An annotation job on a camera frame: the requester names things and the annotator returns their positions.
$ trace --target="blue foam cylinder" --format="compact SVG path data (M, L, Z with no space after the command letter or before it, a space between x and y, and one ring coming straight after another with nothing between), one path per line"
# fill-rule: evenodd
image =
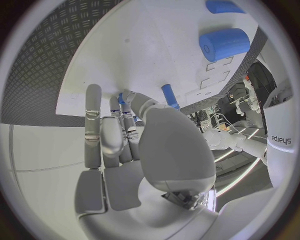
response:
M179 109L180 107L177 103L177 100L176 100L174 92L171 88L171 85L166 84L166 85L162 86L161 89L162 89L162 92L164 94L167 104L175 109Z
M201 50L210 62L246 53L250 49L247 34L239 28L229 28L200 36Z
M119 94L119 97L117 100L118 100L119 104L121 104L121 105L125 104L125 102L123 101L123 98L122 98L122 93Z
M206 1L206 7L212 14L221 14L221 13L240 13L244 14L245 12L240 9L231 1Z

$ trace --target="diamond plate metal surface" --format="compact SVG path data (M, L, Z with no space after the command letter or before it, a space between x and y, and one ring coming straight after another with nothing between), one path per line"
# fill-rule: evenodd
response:
M250 66L254 63L263 47L268 40L264 32L258 27L255 33L254 39L251 43L250 50L246 53L244 59L242 60L240 66L237 68L234 75L231 77L229 82L221 90L221 92L215 96L211 96L199 102L195 102L191 105L185 106L180 109L180 111L186 115L198 112L200 110L206 109L212 105L217 104L218 100L225 97L227 92L241 79L241 77L247 72Z
M85 118L56 115L64 73L92 27L122 0L67 0L49 14L19 52L4 90L4 124L83 127Z

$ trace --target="blue cylinder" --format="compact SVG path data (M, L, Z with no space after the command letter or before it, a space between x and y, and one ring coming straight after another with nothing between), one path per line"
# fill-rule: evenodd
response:
M119 97L117 100L118 100L119 104L121 104L121 105L125 104L125 102L123 101L123 98L122 98L122 93L119 94Z
M174 92L171 88L171 85L166 84L166 85L162 86L161 89L162 89L162 92L164 94L167 104L175 109L179 109L180 107L177 103L177 100L176 100Z
M206 1L206 7L212 14L221 14L221 13L240 13L244 14L245 12L240 9L231 1Z
M239 28L229 28L200 36L202 53L210 62L246 53L250 49L247 34Z

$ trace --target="white robot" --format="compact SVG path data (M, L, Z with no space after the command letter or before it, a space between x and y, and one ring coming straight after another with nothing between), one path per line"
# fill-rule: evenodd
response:
M261 212L290 171L282 158L291 154L293 132L281 132L272 125L278 122L270 121L279 108L291 110L292 92L286 83L271 93L264 106L271 136L267 153L272 161L267 167L274 188L233 200L219 213L200 204L216 179L210 149L244 150L266 163L266 145L220 130L203 136L180 111L141 93L125 90L123 100L120 107L112 97L112 116L100 118L101 88L93 84L86 91L89 170L79 177L75 212L91 240L230 239ZM145 123L140 139L131 109Z

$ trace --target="metal tread plate wall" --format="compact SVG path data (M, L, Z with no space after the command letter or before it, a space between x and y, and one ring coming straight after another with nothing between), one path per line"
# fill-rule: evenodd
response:
M122 0L67 0L49 14L19 52L4 90L1 119L4 124L83 127L85 118L56 115L65 71L92 27ZM267 41L258 28L241 65L215 96L181 108L186 115L217 103L246 73Z

